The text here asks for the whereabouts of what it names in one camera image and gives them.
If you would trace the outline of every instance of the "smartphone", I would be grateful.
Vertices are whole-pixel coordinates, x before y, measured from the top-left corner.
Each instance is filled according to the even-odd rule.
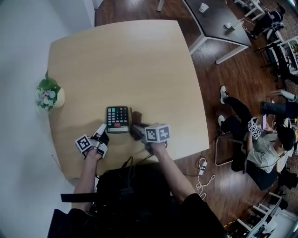
[[[267,115],[265,114],[262,118],[262,129],[265,130],[267,127]]]

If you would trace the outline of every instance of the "flower pot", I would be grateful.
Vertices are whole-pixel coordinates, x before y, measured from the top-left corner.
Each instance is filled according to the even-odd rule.
[[[57,93],[57,101],[55,102],[55,104],[53,105],[53,107],[61,107],[63,106],[65,101],[65,93],[63,88],[60,88],[59,92]]]

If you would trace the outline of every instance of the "paper cup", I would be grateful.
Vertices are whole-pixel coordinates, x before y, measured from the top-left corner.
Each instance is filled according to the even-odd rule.
[[[200,6],[199,11],[203,13],[203,12],[205,12],[208,8],[209,8],[209,7],[208,7],[207,4],[202,3],[201,6]]]

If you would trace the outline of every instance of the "calculator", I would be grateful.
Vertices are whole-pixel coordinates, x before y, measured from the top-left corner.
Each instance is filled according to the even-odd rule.
[[[107,108],[107,132],[129,132],[129,109],[127,106],[111,106]]]

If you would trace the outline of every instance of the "hand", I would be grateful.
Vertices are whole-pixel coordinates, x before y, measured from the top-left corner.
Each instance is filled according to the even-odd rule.
[[[271,134],[274,132],[274,130],[269,126],[268,122],[266,122],[266,128],[264,129],[267,134]]]
[[[102,155],[97,152],[97,149],[94,147],[87,153],[86,160],[92,160],[98,162],[102,158]]]
[[[153,150],[153,153],[155,155],[157,155],[157,154],[163,154],[166,151],[166,146],[164,145],[164,142],[161,142],[161,143],[151,143],[150,146],[151,146],[151,148]]]

